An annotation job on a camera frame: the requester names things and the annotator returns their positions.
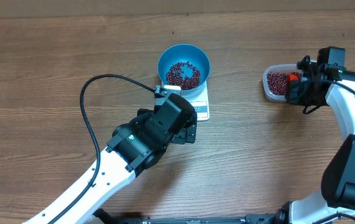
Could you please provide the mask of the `red beans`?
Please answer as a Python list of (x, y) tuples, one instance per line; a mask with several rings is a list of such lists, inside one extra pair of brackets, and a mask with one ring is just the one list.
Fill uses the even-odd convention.
[(189, 61), (177, 62), (171, 65), (166, 73), (166, 81), (168, 85), (180, 86), (182, 90), (191, 90), (200, 85), (201, 73)]

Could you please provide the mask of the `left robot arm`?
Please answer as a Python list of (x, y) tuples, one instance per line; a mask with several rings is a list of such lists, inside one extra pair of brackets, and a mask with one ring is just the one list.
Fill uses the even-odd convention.
[(85, 223), (113, 194), (158, 163), (174, 137), (196, 125), (197, 113), (172, 93), (153, 110), (140, 109), (118, 126), (100, 160), (29, 223)]

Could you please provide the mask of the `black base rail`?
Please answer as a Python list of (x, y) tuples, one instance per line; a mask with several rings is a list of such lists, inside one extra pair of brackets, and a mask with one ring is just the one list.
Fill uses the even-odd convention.
[(247, 214), (244, 217), (211, 217), (211, 218), (161, 218), (139, 217), (140, 213), (126, 213), (119, 217), (110, 216), (104, 209), (99, 208), (94, 216), (102, 223), (111, 224), (273, 224), (288, 223), (289, 207), (286, 202), (275, 213)]

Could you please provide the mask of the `red measuring scoop blue handle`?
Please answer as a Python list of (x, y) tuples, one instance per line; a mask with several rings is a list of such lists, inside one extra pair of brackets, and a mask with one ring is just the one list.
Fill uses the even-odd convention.
[(289, 88), (292, 83), (299, 81), (301, 78), (301, 75), (299, 73), (289, 73), (286, 76), (286, 86)]

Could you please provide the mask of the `white kitchen scale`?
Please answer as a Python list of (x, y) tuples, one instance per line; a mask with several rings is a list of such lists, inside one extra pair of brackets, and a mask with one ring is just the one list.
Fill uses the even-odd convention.
[(164, 83), (162, 83), (161, 86), (167, 90), (174, 91), (178, 95), (181, 95), (185, 100), (190, 102), (197, 113), (198, 121), (209, 120), (211, 114), (206, 81), (191, 90), (183, 90), (180, 86), (165, 85)]

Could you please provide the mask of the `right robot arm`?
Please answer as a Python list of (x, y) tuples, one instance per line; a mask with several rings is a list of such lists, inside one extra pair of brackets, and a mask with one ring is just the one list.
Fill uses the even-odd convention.
[(326, 47), (312, 61), (297, 62), (301, 78), (289, 78), (286, 102), (310, 114), (329, 106), (337, 119), (343, 143), (325, 169), (321, 187), (302, 200), (288, 202), (275, 223), (331, 223), (342, 217), (355, 221), (355, 72), (344, 66), (345, 50)]

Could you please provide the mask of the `blue bowl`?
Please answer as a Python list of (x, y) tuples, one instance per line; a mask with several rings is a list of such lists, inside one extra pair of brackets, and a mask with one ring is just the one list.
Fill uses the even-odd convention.
[(211, 63), (206, 53), (195, 45), (177, 44), (165, 50), (158, 60), (158, 75), (161, 83), (168, 85), (166, 73), (171, 65), (187, 61), (199, 69), (201, 73), (200, 84), (207, 81), (211, 73)]

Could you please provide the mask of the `clear plastic container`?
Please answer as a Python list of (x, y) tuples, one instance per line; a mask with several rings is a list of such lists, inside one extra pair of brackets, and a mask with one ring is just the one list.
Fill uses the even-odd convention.
[(295, 63), (291, 63), (291, 64), (272, 65), (271, 67), (268, 67), (264, 71), (262, 83), (263, 83), (265, 97), (267, 100), (276, 101), (276, 102), (286, 102), (286, 99), (283, 95), (275, 95), (274, 93), (271, 92), (271, 90), (268, 87), (267, 75), (269, 73), (289, 73), (289, 72), (301, 73), (301, 70), (297, 69)]

